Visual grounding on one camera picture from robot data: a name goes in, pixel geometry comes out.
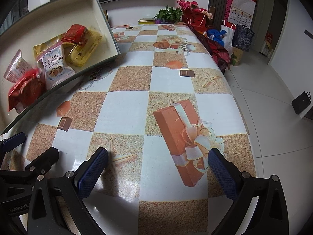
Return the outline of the red gold-print snack packet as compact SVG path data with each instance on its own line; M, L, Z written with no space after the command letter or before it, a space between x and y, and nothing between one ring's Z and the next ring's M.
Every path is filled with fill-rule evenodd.
M8 111L16 108L20 103L23 107L33 104L46 92L45 79L40 69L25 72L8 92Z

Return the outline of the crispy cranberry nougat packet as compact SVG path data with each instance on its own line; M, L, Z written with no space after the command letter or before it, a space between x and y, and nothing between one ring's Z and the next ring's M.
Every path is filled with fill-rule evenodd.
M75 74L75 71L66 63L61 41L42 52L36 57L36 60L43 69L47 90L52 89Z

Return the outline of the gold wafer stick packet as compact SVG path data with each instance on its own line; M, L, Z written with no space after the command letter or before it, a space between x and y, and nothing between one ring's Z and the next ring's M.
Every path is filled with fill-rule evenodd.
M59 34L58 36L55 36L55 37L45 41L44 43L35 45L33 47L33 54L34 54L35 59L38 60L44 52L46 52L49 48L51 48L53 45L56 45L59 42L62 43L65 57L69 56L69 53L74 48L75 44L62 42L61 39L62 39L64 34L65 33Z

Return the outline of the yellow rice cracker packet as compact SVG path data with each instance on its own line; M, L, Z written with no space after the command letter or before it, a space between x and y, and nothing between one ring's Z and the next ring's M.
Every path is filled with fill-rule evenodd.
M75 45L66 58L66 62L75 67L82 67L102 41L102 34L97 30L87 30L81 45Z

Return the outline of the shallow grey cardboard tray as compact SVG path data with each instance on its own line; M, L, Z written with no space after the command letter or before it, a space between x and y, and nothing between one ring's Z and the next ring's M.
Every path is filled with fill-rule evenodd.
M1 75L18 50L30 65L36 65L34 47L43 43L52 46L55 38L73 24L96 30L102 40L82 67L75 66L74 75L43 93L23 111L8 109L8 92L13 83L1 77L1 134L5 134L38 103L84 73L114 61L120 53L113 32L99 0L53 0L31 11L1 34Z

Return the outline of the black paper bag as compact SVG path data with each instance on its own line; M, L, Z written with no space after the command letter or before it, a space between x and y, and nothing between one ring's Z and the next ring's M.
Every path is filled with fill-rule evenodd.
M301 114L311 103L310 92L303 92L292 101L292 107L296 114Z

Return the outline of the dark red cloth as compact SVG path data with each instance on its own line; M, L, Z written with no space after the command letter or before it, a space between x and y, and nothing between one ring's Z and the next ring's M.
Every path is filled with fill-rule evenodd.
M201 33L199 33L193 26L187 24L187 27L193 32L193 34L198 38L198 40L202 43L205 49L212 56L216 65L221 70L222 74L225 74L226 68L229 67L230 64L230 56L228 51L222 47L218 42L205 37Z

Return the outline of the white paper gift bag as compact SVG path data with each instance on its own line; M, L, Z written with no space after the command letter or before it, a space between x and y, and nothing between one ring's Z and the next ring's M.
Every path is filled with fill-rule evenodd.
M229 49L232 47L233 36L235 35L236 24L229 23L225 20L221 22L221 37L224 42L224 48Z

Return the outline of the dark patterned tote bag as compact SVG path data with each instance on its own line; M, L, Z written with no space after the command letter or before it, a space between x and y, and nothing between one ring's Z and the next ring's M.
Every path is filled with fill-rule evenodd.
M232 39L232 46L248 52L253 42L255 33L248 27L238 24Z

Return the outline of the blue ribbon gift bag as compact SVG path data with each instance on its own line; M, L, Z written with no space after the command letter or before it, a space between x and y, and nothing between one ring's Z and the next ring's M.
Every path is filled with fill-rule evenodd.
M209 39L216 41L219 45L224 47L223 37L227 32L225 30L218 31L216 29L209 29L207 36Z

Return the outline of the green potted plant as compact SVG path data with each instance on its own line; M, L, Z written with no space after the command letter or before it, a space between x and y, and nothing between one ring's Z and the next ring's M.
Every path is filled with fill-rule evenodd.
M180 22L183 11L181 8L168 7L161 9L154 17L156 24L176 24Z

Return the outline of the pink artificial flowers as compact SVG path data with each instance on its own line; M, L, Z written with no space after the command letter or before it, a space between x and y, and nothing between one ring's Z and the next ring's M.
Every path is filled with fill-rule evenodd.
M213 19L213 14L208 12L207 9L203 7L199 7L198 3L196 1L187 1L187 0L176 0L176 2L179 4L179 7L183 12L186 10L190 10L192 12L199 12L204 14L209 20Z

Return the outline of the wall calendar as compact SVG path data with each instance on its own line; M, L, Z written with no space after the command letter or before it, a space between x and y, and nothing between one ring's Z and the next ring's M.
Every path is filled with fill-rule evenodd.
M250 28L256 2L253 0L232 0L228 22Z

